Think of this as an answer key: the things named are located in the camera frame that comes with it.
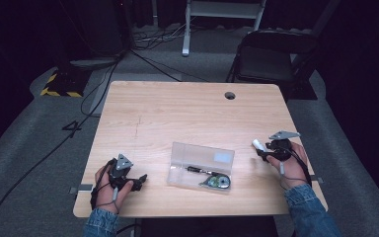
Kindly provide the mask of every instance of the denim sleeve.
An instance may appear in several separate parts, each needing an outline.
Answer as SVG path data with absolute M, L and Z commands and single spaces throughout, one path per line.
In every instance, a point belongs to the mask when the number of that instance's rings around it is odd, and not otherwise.
M 309 185 L 285 191 L 297 236 L 341 236 L 334 220 Z
M 118 226 L 118 215 L 104 209 L 95 208 L 85 223 L 84 237 L 115 237 Z

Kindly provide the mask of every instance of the white stand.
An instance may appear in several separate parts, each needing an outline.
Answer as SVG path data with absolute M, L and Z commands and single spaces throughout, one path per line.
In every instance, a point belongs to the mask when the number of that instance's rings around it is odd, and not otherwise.
M 198 2 L 187 0 L 186 32 L 184 36 L 183 56 L 190 55 L 190 17 L 223 17 L 256 19 L 254 31 L 258 30 L 265 8 L 266 0 L 261 3 L 225 3 L 225 2 Z

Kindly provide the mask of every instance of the black curtain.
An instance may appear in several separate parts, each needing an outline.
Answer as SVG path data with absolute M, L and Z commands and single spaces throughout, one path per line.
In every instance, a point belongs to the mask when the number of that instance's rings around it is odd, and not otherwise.
M 152 0 L 133 0 L 131 6 L 131 21 L 137 28 L 153 25 Z
M 267 0 L 260 28 L 313 29 L 330 0 Z
M 186 22 L 187 0 L 156 0 L 158 27 L 167 28 L 173 23 Z

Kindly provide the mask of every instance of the clear plastic box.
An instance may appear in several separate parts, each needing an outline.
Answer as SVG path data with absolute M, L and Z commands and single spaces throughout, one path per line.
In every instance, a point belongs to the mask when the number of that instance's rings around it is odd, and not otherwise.
M 228 192 L 231 188 L 234 156 L 235 151 L 232 150 L 174 142 L 168 184 L 182 188 Z M 189 171 L 189 167 L 200 169 L 202 173 Z

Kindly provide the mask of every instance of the white object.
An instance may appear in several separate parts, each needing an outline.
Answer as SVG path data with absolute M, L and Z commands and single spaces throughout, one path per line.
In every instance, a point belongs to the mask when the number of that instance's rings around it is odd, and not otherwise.
M 257 148 L 263 152 L 266 152 L 266 149 L 264 148 L 264 146 L 257 139 L 253 140 L 252 144 L 255 146 L 255 148 Z
M 118 195 L 118 188 L 115 187 L 114 192 L 113 192 L 113 201 L 116 201 L 116 196 Z
M 281 176 L 284 176 L 284 174 L 285 174 L 284 162 L 282 162 L 282 161 L 279 162 L 279 174 L 281 174 Z

